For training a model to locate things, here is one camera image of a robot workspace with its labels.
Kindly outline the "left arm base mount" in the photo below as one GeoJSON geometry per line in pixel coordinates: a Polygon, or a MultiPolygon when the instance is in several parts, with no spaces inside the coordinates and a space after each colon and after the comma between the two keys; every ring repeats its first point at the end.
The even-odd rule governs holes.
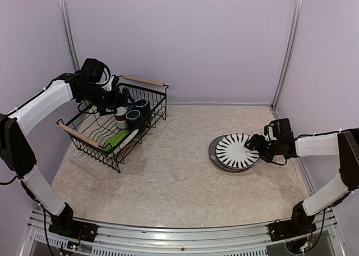
{"type": "Polygon", "coordinates": [[[60,236],[69,237],[79,241],[87,241],[93,243],[95,241],[98,225],[83,221],[74,221],[69,230],[60,229],[60,226],[50,224],[49,231],[60,236]]]}

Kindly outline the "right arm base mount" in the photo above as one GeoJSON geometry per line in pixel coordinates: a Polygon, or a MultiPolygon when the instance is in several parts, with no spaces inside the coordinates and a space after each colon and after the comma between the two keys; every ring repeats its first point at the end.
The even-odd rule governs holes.
{"type": "Polygon", "coordinates": [[[293,237],[315,232],[317,227],[314,222],[305,222],[303,225],[294,227],[292,220],[276,220],[268,224],[270,239],[272,242],[290,239],[293,237]]]}

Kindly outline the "green plastic plate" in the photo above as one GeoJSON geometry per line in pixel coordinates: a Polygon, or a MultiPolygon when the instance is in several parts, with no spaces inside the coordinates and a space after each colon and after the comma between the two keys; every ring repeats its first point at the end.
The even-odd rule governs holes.
{"type": "Polygon", "coordinates": [[[104,144],[103,150],[105,152],[110,151],[115,148],[116,145],[128,134],[128,131],[120,131],[117,134],[113,135],[109,140],[104,144]]]}

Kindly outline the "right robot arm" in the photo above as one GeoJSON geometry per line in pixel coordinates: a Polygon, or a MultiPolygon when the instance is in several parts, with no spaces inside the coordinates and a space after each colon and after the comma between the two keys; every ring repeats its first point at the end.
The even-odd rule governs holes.
{"type": "Polygon", "coordinates": [[[295,136],[290,120],[281,118],[270,121],[262,135],[254,134],[246,140],[245,147],[257,151],[268,163],[282,156],[286,160],[296,158],[338,166],[332,179],[293,207],[290,219],[269,225],[276,235],[298,236],[314,231],[318,213],[338,205],[358,189],[358,128],[295,136]]]}

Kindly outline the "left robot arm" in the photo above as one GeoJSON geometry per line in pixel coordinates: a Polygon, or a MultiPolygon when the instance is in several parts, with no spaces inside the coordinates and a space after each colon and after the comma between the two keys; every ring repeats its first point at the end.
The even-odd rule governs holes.
{"type": "Polygon", "coordinates": [[[71,100],[92,103],[101,116],[115,114],[119,107],[133,106],[135,101],[129,91],[120,89],[119,77],[110,73],[103,62],[88,58],[76,72],[53,79],[27,102],[1,115],[1,159],[16,173],[28,196],[50,215],[52,232],[60,235],[77,236],[79,225],[73,219],[72,208],[56,194],[38,169],[26,137],[42,120],[71,100]],[[101,83],[104,73],[109,74],[108,80],[101,83]]]}

